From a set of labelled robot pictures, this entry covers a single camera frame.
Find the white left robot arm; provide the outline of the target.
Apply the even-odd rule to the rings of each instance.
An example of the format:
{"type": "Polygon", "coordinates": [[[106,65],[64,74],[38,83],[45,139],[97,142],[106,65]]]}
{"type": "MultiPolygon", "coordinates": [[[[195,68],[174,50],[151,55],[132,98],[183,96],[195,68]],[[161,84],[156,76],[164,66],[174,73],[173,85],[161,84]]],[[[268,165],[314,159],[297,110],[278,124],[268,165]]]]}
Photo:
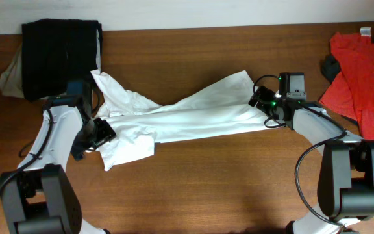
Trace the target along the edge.
{"type": "Polygon", "coordinates": [[[85,221],[66,175],[69,157],[79,161],[116,137],[93,118],[94,88],[72,81],[66,93],[47,98],[42,126],[17,169],[0,176],[0,201],[10,233],[107,233],[85,221]]]}

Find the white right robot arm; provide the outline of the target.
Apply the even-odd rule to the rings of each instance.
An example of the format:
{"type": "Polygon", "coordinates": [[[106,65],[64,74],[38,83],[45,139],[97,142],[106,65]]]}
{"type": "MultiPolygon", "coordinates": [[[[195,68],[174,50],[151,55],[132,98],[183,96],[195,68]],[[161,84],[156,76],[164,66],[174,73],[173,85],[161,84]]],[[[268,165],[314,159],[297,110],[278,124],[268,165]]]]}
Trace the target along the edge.
{"type": "Polygon", "coordinates": [[[249,105],[275,127],[288,127],[311,146],[298,158],[294,180],[308,213],[291,221],[286,233],[352,233],[350,226],[374,217],[374,140],[365,140],[333,120],[317,102],[306,98],[303,73],[280,73],[279,90],[253,86],[249,105]],[[322,155],[317,199],[312,207],[301,189],[299,171],[312,151],[322,155]]]}

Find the white t-shirt with robot print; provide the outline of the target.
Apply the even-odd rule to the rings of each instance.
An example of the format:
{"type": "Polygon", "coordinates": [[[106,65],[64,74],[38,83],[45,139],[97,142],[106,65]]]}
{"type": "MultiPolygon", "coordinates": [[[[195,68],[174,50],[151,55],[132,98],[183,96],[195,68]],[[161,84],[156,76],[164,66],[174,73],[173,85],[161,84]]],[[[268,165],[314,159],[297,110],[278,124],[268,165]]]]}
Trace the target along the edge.
{"type": "Polygon", "coordinates": [[[240,71],[172,105],[124,89],[112,76],[91,72],[103,93],[97,116],[116,137],[99,147],[105,170],[150,157],[155,144],[265,130],[267,116],[251,107],[253,82],[240,71]]]}

